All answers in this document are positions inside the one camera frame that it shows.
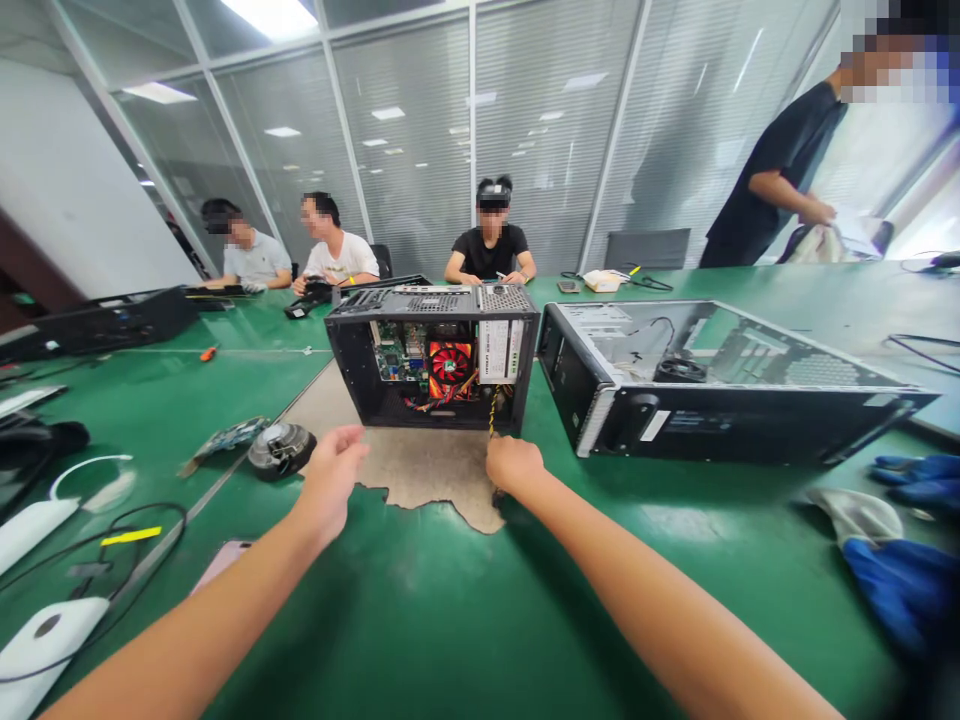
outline man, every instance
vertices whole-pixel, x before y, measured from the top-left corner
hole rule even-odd
[[[810,185],[847,112],[864,87],[887,85],[922,49],[916,36],[866,36],[865,50],[844,53],[826,80],[794,100],[764,131],[733,192],[707,232],[701,268],[753,265],[794,214],[804,225],[829,225],[836,210]]]
[[[380,279],[380,265],[373,250],[362,237],[340,227],[340,209],[327,193],[304,195],[300,219],[317,244],[310,251],[303,274],[293,283],[297,295],[303,295],[307,276],[323,278],[331,285],[360,285]]]
[[[276,238],[250,226],[240,208],[229,200],[213,198],[200,209],[203,224],[211,235],[225,235],[223,277],[208,280],[201,287],[243,285],[249,293],[290,287],[293,277],[290,256]]]
[[[537,274],[527,237],[507,223],[513,183],[503,175],[494,182],[484,178],[477,187],[479,227],[467,230],[453,244],[443,279],[460,285],[479,285],[484,280],[520,283]],[[520,269],[513,269],[513,258]]]

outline open computer case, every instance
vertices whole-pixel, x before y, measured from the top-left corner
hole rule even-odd
[[[550,303],[538,356],[583,458],[834,465],[938,397],[711,300]]]
[[[519,433],[540,312],[521,285],[360,288],[325,318],[364,425]]]

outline black t-shirt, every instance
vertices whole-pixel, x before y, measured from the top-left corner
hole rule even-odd
[[[454,252],[462,252],[466,258],[461,272],[481,280],[496,280],[498,272],[509,275],[513,272],[514,256],[529,249],[523,230],[510,224],[503,226],[500,239],[492,248],[483,244],[483,231],[479,227],[470,228],[453,244]]]
[[[700,267],[753,265],[792,213],[780,210],[750,191],[756,173],[779,170],[799,192],[810,190],[813,177],[847,106],[824,81],[798,97],[764,130],[740,173],[733,192],[707,233]]]

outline yellow tag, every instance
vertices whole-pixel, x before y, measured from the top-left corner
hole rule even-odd
[[[101,542],[101,546],[106,545],[119,545],[120,543],[126,542],[136,542],[137,540],[146,540],[150,537],[156,537],[161,532],[163,528],[159,525],[155,528],[147,528],[146,530],[136,530],[134,532],[124,533],[123,535],[115,535],[112,538],[104,538]]]

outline white t-shirt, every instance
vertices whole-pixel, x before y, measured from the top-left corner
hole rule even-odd
[[[324,273],[330,273],[338,282],[343,282],[351,275],[359,275],[362,272],[380,277],[380,265],[377,264],[377,258],[367,245],[367,241],[359,235],[348,232],[343,233],[340,257],[334,260],[327,244],[320,241],[310,251],[307,267],[303,270],[304,275],[320,277],[323,277]]]
[[[236,275],[240,282],[269,282],[277,270],[290,270],[290,256],[276,238],[254,230],[249,250],[227,247],[223,252],[223,274]]]

